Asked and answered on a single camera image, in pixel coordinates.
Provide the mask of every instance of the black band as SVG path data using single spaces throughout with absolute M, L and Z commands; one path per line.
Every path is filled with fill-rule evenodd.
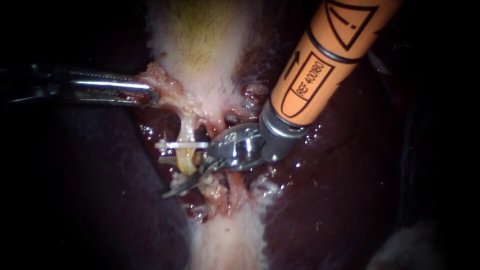
M 328 58 L 332 59 L 335 62 L 339 63 L 344 63 L 344 64 L 355 64 L 360 62 L 361 58 L 356 58 L 356 59 L 349 59 L 349 58 L 344 58 L 341 56 L 336 55 L 335 53 L 328 51 L 320 43 L 315 39 L 314 34 L 312 33 L 312 29 L 310 28 L 310 25 L 306 29 L 306 34 L 308 35 L 308 38 L 310 39 L 311 43 L 325 56 Z

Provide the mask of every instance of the wet tissue surface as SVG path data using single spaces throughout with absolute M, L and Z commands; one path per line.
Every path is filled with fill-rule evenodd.
M 411 66 L 422 40 L 406 34 L 420 20 L 410 2 L 373 47 L 379 60 L 361 61 L 288 158 L 205 177 L 169 199 L 161 194 L 180 171 L 157 161 L 174 153 L 154 144 L 256 122 L 318 3 L 102 1 L 44 16 L 59 5 L 38 6 L 42 15 L 23 15 L 30 28 L 6 33 L 28 34 L 2 54 L 5 65 L 128 74 L 162 98 L 146 109 L 4 108 L 13 253 L 54 269 L 446 267 L 435 117 Z M 60 22 L 62 37 L 38 33 Z M 28 42 L 45 35 L 51 42 Z

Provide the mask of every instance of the warning triangle symbol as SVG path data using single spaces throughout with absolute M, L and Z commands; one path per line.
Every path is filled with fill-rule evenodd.
M 378 8 L 325 1 L 328 23 L 345 51 L 350 50 Z

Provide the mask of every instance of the arrow symbol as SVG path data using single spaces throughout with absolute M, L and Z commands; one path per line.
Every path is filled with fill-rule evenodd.
M 300 52 L 296 51 L 296 52 L 293 53 L 293 55 L 294 55 L 293 61 L 291 62 L 290 66 L 288 67 L 288 70 L 286 71 L 285 76 L 283 76 L 284 81 L 287 78 L 287 76 L 289 75 L 290 71 L 292 71 L 292 68 L 294 67 L 294 64 L 299 63 Z

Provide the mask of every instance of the metal forceps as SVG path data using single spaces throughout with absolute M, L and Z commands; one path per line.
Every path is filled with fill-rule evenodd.
M 257 123 L 242 123 L 224 130 L 208 145 L 203 145 L 206 147 L 198 170 L 174 189 L 163 193 L 162 198 L 195 188 L 203 175 L 222 170 L 242 172 L 261 165 L 265 162 L 261 155 L 264 143 Z
M 40 101 L 149 107 L 159 94 L 133 77 L 64 65 L 0 68 L 3 104 Z

